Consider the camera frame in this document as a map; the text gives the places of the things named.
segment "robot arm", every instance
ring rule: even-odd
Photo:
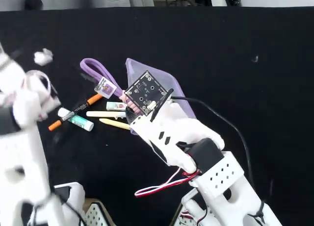
[[[201,171],[189,182],[194,189],[182,198],[197,225],[281,226],[270,207],[255,193],[232,153],[222,151],[224,141],[219,134],[199,120],[188,118],[170,98],[152,122],[151,115],[138,116],[131,128],[167,165],[178,166],[190,174]],[[188,146],[190,149],[185,152],[184,147]],[[232,193],[230,199],[224,196],[227,189]],[[206,202],[206,210],[193,200],[197,193]]]
[[[22,226],[22,203],[37,205],[51,194],[36,121],[46,118],[60,102],[53,95],[47,76],[37,71],[25,73],[1,47],[0,51],[1,225]],[[42,77],[46,77],[47,86]],[[51,196],[45,208],[50,212],[49,225],[65,225],[57,196]]]

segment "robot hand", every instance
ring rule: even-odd
[[[183,151],[188,147],[186,144],[210,138],[220,150],[225,146],[219,134],[199,120],[189,118],[171,99],[160,108],[153,122],[150,122],[151,116],[152,113],[137,117],[131,123],[131,128],[167,165],[178,166],[189,174],[194,173],[197,167],[194,160]]]
[[[41,79],[47,81],[47,87]],[[60,105],[49,78],[40,71],[23,69],[4,53],[0,45],[0,106],[12,107],[15,122],[20,128],[47,118],[47,113]]]

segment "white 3d printed part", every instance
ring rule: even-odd
[[[109,226],[105,216],[96,203],[90,205],[88,211],[85,214],[85,221],[87,226]]]

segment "sticker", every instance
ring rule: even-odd
[[[116,91],[117,86],[115,86],[111,81],[102,77],[98,85],[95,87],[95,91],[104,96],[105,98],[110,98],[111,95]]]
[[[125,111],[127,105],[123,102],[107,102],[107,111]]]

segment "black circuit board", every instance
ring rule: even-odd
[[[165,99],[167,91],[149,71],[146,71],[125,91],[125,94],[147,116]]]

